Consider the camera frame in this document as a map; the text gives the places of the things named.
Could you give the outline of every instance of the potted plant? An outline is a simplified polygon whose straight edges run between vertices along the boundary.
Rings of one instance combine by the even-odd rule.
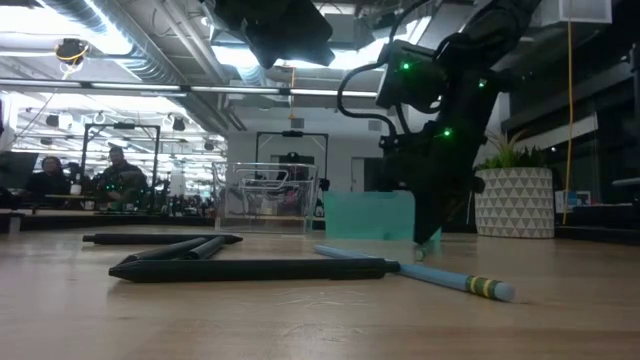
[[[478,234],[511,238],[553,238],[553,182],[538,148],[516,148],[522,132],[511,140],[489,134],[498,153],[476,168],[485,182],[475,195]]]

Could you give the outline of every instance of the metal frame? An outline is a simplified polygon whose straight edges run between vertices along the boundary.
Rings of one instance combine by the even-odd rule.
[[[320,96],[336,97],[337,90],[306,88],[279,88],[255,86],[231,86],[217,84],[141,84],[102,81],[71,81],[47,79],[16,79],[0,77],[0,86],[5,91],[52,92],[74,94],[132,95],[184,97],[189,93],[249,94],[279,96]],[[344,91],[345,98],[375,99],[375,91]]]
[[[156,183],[156,178],[158,177],[158,152],[160,151],[160,132],[161,132],[161,127],[159,125],[135,125],[135,124],[127,124],[127,123],[116,123],[116,124],[85,124],[84,125],[84,138],[82,141],[82,160],[80,161],[80,176],[82,178],[84,178],[84,170],[85,170],[85,165],[87,162],[87,147],[89,145],[89,130],[91,128],[114,128],[114,129],[126,129],[126,130],[133,130],[135,128],[141,128],[141,129],[155,129],[156,130],[156,139],[155,139],[155,149],[153,152],[153,173],[152,173],[152,179],[151,179],[151,186],[152,186],[152,191],[151,191],[151,201],[150,201],[150,209],[153,209],[155,206],[155,198],[156,198],[156,194],[155,194],[155,188],[153,188],[153,185]]]
[[[255,156],[255,162],[258,163],[260,162],[258,160],[258,155],[260,154],[260,136],[262,135],[281,135],[281,136],[285,136],[284,134],[286,133],[286,131],[258,131],[256,133],[256,156]],[[301,137],[305,137],[305,136],[322,136],[324,138],[324,143],[325,143],[325,149],[324,149],[324,178],[327,178],[327,174],[328,174],[328,170],[329,170],[329,134],[326,133],[305,133],[302,132],[302,136]]]

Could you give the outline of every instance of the blue pencil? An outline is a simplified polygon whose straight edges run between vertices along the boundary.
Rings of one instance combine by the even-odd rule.
[[[313,248],[319,254],[338,259],[371,257],[358,252],[337,249],[325,245],[316,245]],[[510,302],[515,298],[516,294],[513,286],[502,281],[439,270],[423,265],[403,264],[400,266],[400,272],[398,274],[450,289],[469,292],[492,300]]]

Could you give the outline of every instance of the yellow cable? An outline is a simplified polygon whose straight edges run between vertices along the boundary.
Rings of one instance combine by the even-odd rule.
[[[73,56],[70,56],[70,57],[61,57],[61,56],[58,56],[58,47],[56,46],[55,49],[54,49],[54,51],[56,53],[56,57],[58,58],[58,60],[61,60],[61,61],[77,60],[82,55],[86,54],[88,50],[89,50],[89,45],[85,46],[84,50],[82,50],[79,54],[76,54],[76,55],[73,55]]]
[[[571,12],[573,11],[573,0],[569,0],[569,16],[567,19],[567,39],[569,42],[569,148],[567,150],[567,176],[564,189],[564,210],[562,215],[562,225],[567,225],[567,212],[569,209],[569,183],[571,181],[571,152],[573,148],[573,31],[571,26]]]

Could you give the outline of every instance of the yellow band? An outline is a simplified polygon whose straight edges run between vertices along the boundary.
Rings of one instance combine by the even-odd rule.
[[[489,285],[491,285],[492,282],[494,282],[495,280],[485,280],[484,282],[484,286],[482,287],[482,293],[484,294],[485,297],[490,298],[489,296]]]
[[[478,277],[477,277],[477,276],[472,277],[472,278],[471,278],[471,285],[469,286],[469,287],[470,287],[471,292],[472,292],[472,293],[474,293],[474,294],[476,293],[476,291],[475,291],[476,280],[478,280]]]

